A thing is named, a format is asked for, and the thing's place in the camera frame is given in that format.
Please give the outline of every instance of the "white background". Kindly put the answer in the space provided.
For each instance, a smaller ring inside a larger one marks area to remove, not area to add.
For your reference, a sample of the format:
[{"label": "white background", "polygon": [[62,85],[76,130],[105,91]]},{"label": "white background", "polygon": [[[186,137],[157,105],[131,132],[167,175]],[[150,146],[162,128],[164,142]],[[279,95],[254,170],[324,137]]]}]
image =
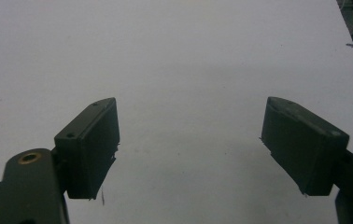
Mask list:
[{"label": "white background", "polygon": [[71,223],[336,223],[337,188],[305,198],[259,137],[278,96],[353,150],[347,43],[335,0],[0,0],[0,180],[116,97],[105,205],[68,200]]}]

